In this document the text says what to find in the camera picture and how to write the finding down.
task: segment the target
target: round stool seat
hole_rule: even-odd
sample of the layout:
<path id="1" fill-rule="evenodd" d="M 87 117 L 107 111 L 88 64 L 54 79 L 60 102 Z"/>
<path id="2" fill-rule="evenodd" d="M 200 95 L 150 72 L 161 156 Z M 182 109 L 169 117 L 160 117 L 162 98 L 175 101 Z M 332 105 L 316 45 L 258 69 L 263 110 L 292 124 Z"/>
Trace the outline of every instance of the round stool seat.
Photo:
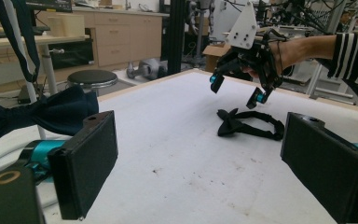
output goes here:
<path id="1" fill-rule="evenodd" d="M 115 73 L 104 70 L 77 71 L 68 77 L 69 86 L 80 85 L 82 89 L 97 90 L 117 83 Z"/>

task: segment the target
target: bow tie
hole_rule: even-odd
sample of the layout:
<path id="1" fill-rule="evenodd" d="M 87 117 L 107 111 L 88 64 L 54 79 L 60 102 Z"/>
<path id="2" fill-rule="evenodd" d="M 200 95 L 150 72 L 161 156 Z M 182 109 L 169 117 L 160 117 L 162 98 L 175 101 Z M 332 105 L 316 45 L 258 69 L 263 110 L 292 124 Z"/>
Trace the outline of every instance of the bow tie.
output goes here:
<path id="1" fill-rule="evenodd" d="M 223 120 L 223 124 L 217 131 L 217 135 L 224 136 L 233 133 L 248 133 L 255 136 L 270 138 L 276 141 L 283 139 L 284 126 L 280 121 L 274 119 L 271 115 L 257 111 L 247 111 L 239 114 L 237 114 L 237 112 L 238 108 L 231 110 L 229 113 L 222 109 L 217 111 L 217 116 Z M 275 127 L 275 133 L 257 129 L 238 120 L 248 118 L 257 118 L 273 124 Z"/>
<path id="2" fill-rule="evenodd" d="M 82 129 L 83 119 L 98 112 L 96 94 L 84 93 L 81 87 L 73 86 L 49 98 L 42 95 L 30 105 L 10 109 L 0 106 L 0 138 L 36 124 L 53 133 L 73 136 Z"/>

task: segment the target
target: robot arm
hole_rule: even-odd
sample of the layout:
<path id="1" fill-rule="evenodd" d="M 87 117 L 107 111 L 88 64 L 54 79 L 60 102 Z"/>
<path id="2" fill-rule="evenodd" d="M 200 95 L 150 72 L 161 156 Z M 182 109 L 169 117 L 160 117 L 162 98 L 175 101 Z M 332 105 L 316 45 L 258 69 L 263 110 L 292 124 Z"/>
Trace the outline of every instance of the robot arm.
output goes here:
<path id="1" fill-rule="evenodd" d="M 264 92 L 256 88 L 247 106 L 252 109 L 257 102 L 264 104 L 272 91 L 282 84 L 269 47 L 271 38 L 285 40 L 273 29 L 262 35 L 257 33 L 253 4 L 247 1 L 226 40 L 231 50 L 219 59 L 211 76 L 211 90 L 218 92 L 227 73 L 239 72 L 244 66 L 251 67 L 259 75 Z"/>

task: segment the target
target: white tabletop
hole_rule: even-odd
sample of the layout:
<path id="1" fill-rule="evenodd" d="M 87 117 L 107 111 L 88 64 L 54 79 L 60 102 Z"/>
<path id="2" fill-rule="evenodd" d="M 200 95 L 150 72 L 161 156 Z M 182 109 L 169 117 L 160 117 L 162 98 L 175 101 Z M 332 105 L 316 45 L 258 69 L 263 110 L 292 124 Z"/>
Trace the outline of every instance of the white tabletop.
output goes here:
<path id="1" fill-rule="evenodd" d="M 82 223 L 335 223 L 282 161 L 282 142 L 243 133 L 217 136 L 217 110 L 247 111 L 255 87 L 227 78 L 214 94 L 209 77 L 194 71 L 100 98 L 101 111 L 115 111 L 118 159 Z M 289 111 L 309 115 L 358 142 L 358 109 L 275 91 L 255 110 L 283 123 Z M 0 147 L 31 132 L 8 134 Z M 42 203 L 54 195 L 51 183 L 38 191 Z M 44 212 L 48 224 L 77 223 L 62 221 L 57 204 Z"/>

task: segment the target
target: black and white striped shirt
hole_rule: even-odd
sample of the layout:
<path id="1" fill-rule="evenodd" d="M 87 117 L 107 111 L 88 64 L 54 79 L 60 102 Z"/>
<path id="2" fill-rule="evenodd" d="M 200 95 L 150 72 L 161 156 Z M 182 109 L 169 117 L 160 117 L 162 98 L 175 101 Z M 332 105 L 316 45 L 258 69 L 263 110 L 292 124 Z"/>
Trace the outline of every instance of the black and white striped shirt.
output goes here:
<path id="1" fill-rule="evenodd" d="M 328 76 L 358 83 L 358 34 L 337 34 Z"/>

